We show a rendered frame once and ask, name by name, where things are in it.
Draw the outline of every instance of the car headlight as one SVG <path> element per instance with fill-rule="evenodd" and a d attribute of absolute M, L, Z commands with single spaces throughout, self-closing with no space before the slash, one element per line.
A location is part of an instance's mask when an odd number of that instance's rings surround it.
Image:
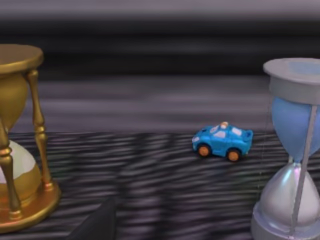
<path fill-rule="evenodd" d="M 194 138 L 192 138 L 193 143 L 198 142 L 199 140 L 200 140 L 200 138 L 198 136 L 195 136 Z"/>

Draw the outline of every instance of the car wheel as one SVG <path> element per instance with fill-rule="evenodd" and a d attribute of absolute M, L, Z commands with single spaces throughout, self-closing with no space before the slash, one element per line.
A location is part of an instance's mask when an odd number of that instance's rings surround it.
<path fill-rule="evenodd" d="M 237 162 L 240 159 L 240 151 L 238 149 L 230 149 L 227 153 L 227 158 L 231 162 Z"/>
<path fill-rule="evenodd" d="M 208 157 L 210 154 L 211 154 L 211 148 L 210 146 L 206 145 L 206 144 L 201 144 L 199 147 L 198 147 L 198 154 L 201 156 L 201 157 Z"/>

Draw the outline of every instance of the blue toy car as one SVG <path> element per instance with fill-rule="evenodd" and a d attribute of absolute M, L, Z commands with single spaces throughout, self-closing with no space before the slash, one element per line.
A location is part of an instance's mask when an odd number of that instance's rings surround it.
<path fill-rule="evenodd" d="M 192 147 L 200 156 L 216 155 L 236 162 L 248 154 L 254 132 L 224 121 L 217 126 L 206 126 L 192 138 Z"/>

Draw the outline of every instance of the orange wheel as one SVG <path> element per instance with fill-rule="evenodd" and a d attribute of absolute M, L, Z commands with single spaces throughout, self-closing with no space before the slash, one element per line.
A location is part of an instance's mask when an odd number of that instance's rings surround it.
<path fill-rule="evenodd" d="M 231 161 L 231 162 L 236 162 L 240 159 L 240 152 L 236 149 L 232 149 L 228 152 L 227 158 Z"/>
<path fill-rule="evenodd" d="M 198 148 L 198 153 L 201 157 L 208 157 L 211 153 L 210 147 L 207 145 L 201 145 Z"/>

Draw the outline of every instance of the hourglass frame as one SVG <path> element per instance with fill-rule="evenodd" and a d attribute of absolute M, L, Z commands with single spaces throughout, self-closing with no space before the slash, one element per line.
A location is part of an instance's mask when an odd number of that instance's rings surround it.
<path fill-rule="evenodd" d="M 264 71 L 271 77 L 269 90 L 273 96 L 297 104 L 311 105 L 303 159 L 301 165 L 297 165 L 293 162 L 293 158 L 289 156 L 288 164 L 280 169 L 265 186 L 260 201 L 256 203 L 253 209 L 251 232 L 255 240 L 320 239 L 320 219 L 318 213 L 316 213 L 316 218 L 314 218 L 315 214 L 312 216 L 310 215 L 309 217 L 306 217 L 307 214 L 305 214 L 304 218 L 306 224 L 303 225 L 303 227 L 299 227 L 299 230 L 297 230 L 298 221 L 301 216 L 300 211 L 303 196 L 304 198 L 308 198 L 308 194 L 312 194 L 313 197 L 317 196 L 315 205 L 309 206 L 309 208 L 314 207 L 314 210 L 316 211 L 320 206 L 318 191 L 307 171 L 317 108 L 320 105 L 320 78 L 319 75 L 316 74 L 301 74 L 291 71 L 289 68 L 289 63 L 291 62 L 311 63 L 320 67 L 320 60 L 313 58 L 284 58 L 271 60 L 264 64 Z M 295 177 L 297 177 L 298 174 L 297 185 L 289 183 L 288 174 L 296 175 Z M 311 187 L 304 191 L 305 181 L 313 188 Z M 288 225 L 279 224 L 278 220 L 281 216 L 279 216 L 279 218 L 270 218 L 267 212 L 268 208 L 263 207 L 263 205 L 268 205 L 268 203 L 266 203 L 266 201 L 268 201 L 268 199 L 266 199 L 268 196 L 267 193 L 265 193 L 265 190 L 276 188 L 279 190 L 290 188 L 295 191 L 293 208 L 289 209 L 291 218 L 290 224 Z M 290 198 L 291 197 L 288 195 L 287 199 L 282 199 L 282 201 L 291 200 Z"/>
<path fill-rule="evenodd" d="M 0 234 L 21 230 L 37 224 L 47 217 L 58 205 L 61 192 L 52 179 L 47 159 L 47 135 L 45 119 L 38 96 L 37 67 L 44 60 L 40 48 L 18 44 L 0 44 L 0 93 L 10 100 L 2 98 L 0 115 L 0 167 L 7 187 L 7 204 L 0 205 Z M 28 199 L 21 200 L 14 180 L 14 161 L 8 131 L 20 117 L 24 109 L 27 85 L 30 88 L 33 108 L 33 126 L 35 142 L 41 159 L 41 184 Z"/>

